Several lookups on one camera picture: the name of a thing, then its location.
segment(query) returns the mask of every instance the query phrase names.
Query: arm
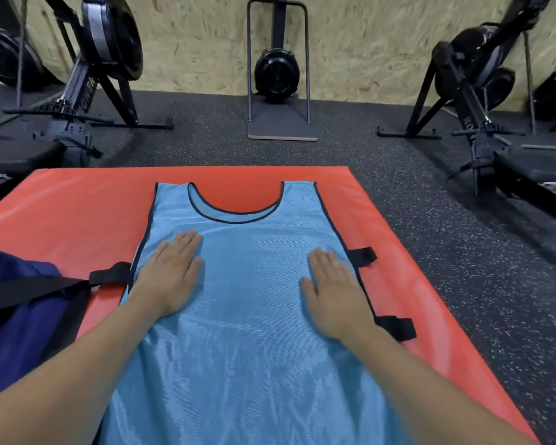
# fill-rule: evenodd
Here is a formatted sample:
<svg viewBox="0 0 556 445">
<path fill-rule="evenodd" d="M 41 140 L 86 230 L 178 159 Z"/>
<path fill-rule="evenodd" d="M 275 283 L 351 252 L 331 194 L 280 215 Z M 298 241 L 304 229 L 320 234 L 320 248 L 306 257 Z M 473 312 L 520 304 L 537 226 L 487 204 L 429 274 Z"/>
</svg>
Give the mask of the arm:
<svg viewBox="0 0 556 445">
<path fill-rule="evenodd" d="M 0 393 L 0 445 L 90 444 L 124 365 L 159 317 L 179 310 L 197 281 L 201 239 L 163 242 L 128 301 L 80 340 Z"/>
<path fill-rule="evenodd" d="M 317 290 L 301 287 L 313 321 L 364 364 L 395 406 L 416 445 L 536 445 L 375 325 L 356 276 L 335 255 L 310 254 Z"/>
</svg>

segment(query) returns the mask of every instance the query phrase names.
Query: forearm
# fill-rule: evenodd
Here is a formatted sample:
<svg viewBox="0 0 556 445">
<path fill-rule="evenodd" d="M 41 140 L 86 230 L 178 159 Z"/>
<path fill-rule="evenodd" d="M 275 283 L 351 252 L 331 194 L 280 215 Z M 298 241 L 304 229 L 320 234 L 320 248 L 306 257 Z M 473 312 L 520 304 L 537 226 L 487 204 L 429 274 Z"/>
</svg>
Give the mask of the forearm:
<svg viewBox="0 0 556 445">
<path fill-rule="evenodd" d="M 0 445 L 90 444 L 130 354 L 158 313 L 131 297 L 95 329 L 0 393 Z"/>
<path fill-rule="evenodd" d="M 416 445 L 533 445 L 475 403 L 383 329 L 358 328 L 343 341 L 395 406 Z"/>
</svg>

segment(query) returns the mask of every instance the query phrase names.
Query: red gym mat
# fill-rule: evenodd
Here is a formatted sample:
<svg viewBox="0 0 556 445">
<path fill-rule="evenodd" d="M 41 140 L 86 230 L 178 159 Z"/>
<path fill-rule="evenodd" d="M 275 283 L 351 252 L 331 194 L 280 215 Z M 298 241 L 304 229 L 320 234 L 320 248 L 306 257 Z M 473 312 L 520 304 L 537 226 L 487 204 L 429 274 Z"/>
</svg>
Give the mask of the red gym mat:
<svg viewBox="0 0 556 445">
<path fill-rule="evenodd" d="M 132 261 L 156 182 L 193 182 L 218 208 L 250 212 L 275 201 L 281 181 L 317 181 L 349 248 L 378 260 L 360 270 L 375 311 L 414 320 L 406 347 L 478 403 L 534 434 L 426 277 L 346 167 L 157 167 L 41 170 L 0 202 L 0 250 L 53 262 L 64 276 Z M 120 287 L 94 295 L 79 336 L 115 309 Z"/>
</svg>

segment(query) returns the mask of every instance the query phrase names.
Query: hand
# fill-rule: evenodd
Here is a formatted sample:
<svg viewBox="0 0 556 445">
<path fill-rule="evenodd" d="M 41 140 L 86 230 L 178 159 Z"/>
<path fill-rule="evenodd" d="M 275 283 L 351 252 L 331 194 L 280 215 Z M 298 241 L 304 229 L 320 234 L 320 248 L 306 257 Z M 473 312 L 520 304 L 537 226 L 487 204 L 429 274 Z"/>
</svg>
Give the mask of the hand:
<svg viewBox="0 0 556 445">
<path fill-rule="evenodd" d="M 202 260 L 192 258 L 201 239 L 195 231 L 182 231 L 170 244 L 161 243 L 140 270 L 130 296 L 139 294 L 153 303 L 157 318 L 181 309 L 197 282 Z"/>
<path fill-rule="evenodd" d="M 321 248 L 311 252 L 309 263 L 317 290 L 306 277 L 301 279 L 301 288 L 313 322 L 323 334 L 344 341 L 359 326 L 375 324 L 362 287 L 348 265 Z"/>
</svg>

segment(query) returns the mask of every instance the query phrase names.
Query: light blue vest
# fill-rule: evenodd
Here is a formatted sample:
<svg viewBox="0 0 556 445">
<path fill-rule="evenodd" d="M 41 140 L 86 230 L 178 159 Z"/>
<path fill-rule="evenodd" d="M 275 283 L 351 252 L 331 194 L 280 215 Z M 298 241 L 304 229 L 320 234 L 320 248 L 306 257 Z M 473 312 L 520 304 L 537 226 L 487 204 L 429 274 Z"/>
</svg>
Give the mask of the light blue vest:
<svg viewBox="0 0 556 445">
<path fill-rule="evenodd" d="M 309 252 L 349 262 L 313 183 L 283 183 L 272 206 L 247 214 L 210 206 L 193 184 L 158 184 L 136 270 L 189 230 L 203 236 L 199 283 L 132 355 L 101 444 L 410 443 L 371 375 L 306 311 Z"/>
</svg>

